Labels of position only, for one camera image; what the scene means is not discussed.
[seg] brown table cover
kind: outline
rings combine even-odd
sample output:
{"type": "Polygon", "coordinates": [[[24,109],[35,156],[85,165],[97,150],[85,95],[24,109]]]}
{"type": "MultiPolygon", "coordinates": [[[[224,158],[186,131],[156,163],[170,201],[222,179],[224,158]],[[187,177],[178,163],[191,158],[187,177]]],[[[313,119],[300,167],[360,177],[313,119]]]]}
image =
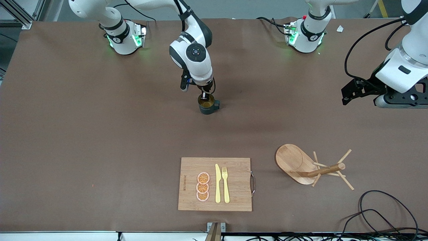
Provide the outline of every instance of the brown table cover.
{"type": "MultiPolygon", "coordinates": [[[[311,54],[286,46],[265,21],[204,21],[222,102],[209,116],[195,87],[179,88],[181,69],[168,54],[178,21],[150,22],[146,47],[130,56],[116,54],[96,22],[34,22],[21,33],[0,88],[1,231],[199,231],[222,221],[233,232],[337,232],[371,189],[398,197],[427,227],[427,111],[380,109],[374,97],[341,102],[350,46],[389,20],[332,20],[311,54]],[[314,188],[294,182],[274,161],[286,143],[327,165],[352,149],[343,174],[356,190],[332,176],[314,188]],[[250,157],[253,212],[178,211],[181,157],[250,157]]],[[[349,71],[368,78],[397,26],[364,39],[349,71]]],[[[413,225],[381,195],[364,208],[413,225]]],[[[370,231],[361,220],[347,231],[370,231]]]]}

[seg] dark green cup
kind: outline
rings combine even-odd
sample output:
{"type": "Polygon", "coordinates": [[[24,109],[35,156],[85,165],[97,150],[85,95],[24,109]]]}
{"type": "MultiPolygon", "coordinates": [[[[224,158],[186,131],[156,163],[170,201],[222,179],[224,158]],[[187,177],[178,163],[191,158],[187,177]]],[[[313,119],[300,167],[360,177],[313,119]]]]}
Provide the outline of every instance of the dark green cup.
{"type": "Polygon", "coordinates": [[[214,96],[209,95],[208,100],[201,99],[202,95],[198,97],[199,110],[202,114],[212,114],[220,108],[220,101],[214,99],[214,96]]]}

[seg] cutting board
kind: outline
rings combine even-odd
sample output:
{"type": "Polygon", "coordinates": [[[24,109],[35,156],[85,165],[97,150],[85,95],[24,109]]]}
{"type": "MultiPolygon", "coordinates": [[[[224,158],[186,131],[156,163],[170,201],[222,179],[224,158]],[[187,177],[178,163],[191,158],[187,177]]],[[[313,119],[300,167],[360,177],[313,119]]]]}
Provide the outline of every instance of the cutting board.
{"type": "Polygon", "coordinates": [[[192,211],[252,211],[250,177],[250,158],[182,157],[178,209],[192,211]],[[215,202],[215,164],[218,164],[220,171],[222,167],[227,167],[230,203],[224,202],[223,179],[220,181],[221,202],[215,202]],[[201,202],[196,198],[197,176],[201,172],[207,172],[210,175],[208,183],[209,198],[205,202],[201,202]]]}

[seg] toy orange slice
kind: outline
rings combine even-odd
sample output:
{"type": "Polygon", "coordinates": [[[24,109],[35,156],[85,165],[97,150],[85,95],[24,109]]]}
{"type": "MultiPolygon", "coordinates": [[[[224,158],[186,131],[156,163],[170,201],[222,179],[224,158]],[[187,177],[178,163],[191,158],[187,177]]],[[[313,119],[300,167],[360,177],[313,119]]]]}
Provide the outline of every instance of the toy orange slice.
{"type": "Polygon", "coordinates": [[[196,198],[201,201],[201,202],[205,202],[206,200],[208,200],[208,198],[210,197],[210,193],[196,193],[196,198]]]}
{"type": "Polygon", "coordinates": [[[207,193],[209,189],[208,184],[196,184],[196,191],[199,192],[200,194],[204,194],[207,193]]]}
{"type": "Polygon", "coordinates": [[[210,181],[210,175],[206,172],[201,172],[198,175],[198,182],[200,184],[207,184],[210,181]]]}

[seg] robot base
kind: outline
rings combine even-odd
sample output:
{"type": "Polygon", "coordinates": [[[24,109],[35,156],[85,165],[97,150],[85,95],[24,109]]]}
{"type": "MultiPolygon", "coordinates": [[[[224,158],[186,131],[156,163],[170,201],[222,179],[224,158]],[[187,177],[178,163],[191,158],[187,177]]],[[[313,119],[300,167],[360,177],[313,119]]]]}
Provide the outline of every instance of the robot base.
{"type": "Polygon", "coordinates": [[[122,43],[116,43],[114,38],[107,39],[110,42],[110,46],[116,51],[116,53],[129,55],[134,53],[139,47],[144,46],[146,27],[142,27],[140,24],[136,24],[130,20],[125,20],[125,22],[129,25],[130,31],[128,36],[123,39],[122,43]]]}
{"type": "Polygon", "coordinates": [[[310,53],[321,44],[324,34],[322,34],[316,41],[309,41],[308,38],[302,34],[302,30],[300,28],[302,22],[303,19],[299,19],[296,22],[290,23],[291,29],[285,29],[285,32],[292,34],[292,36],[286,35],[285,42],[299,52],[310,53]]]}

